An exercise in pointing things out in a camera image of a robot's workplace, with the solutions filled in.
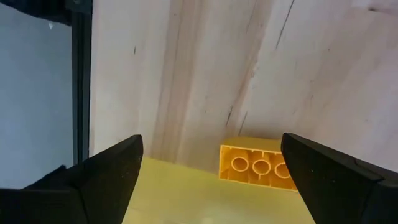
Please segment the black frame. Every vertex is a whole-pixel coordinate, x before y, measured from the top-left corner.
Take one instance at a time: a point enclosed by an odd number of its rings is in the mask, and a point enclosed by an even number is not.
[[[72,12],[73,163],[89,157],[92,0],[67,0]]]

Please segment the wood grain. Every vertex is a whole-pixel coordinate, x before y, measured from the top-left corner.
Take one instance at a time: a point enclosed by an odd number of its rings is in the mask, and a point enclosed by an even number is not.
[[[95,4],[91,154],[142,134],[216,172],[222,139],[291,131],[398,170],[392,1],[119,2]]]

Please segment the yellow surface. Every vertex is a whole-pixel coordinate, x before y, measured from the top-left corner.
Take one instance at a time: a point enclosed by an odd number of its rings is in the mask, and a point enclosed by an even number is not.
[[[314,223],[296,192],[144,158],[124,224]]]
[[[280,140],[235,137],[220,146],[219,178],[297,191],[280,152]]]

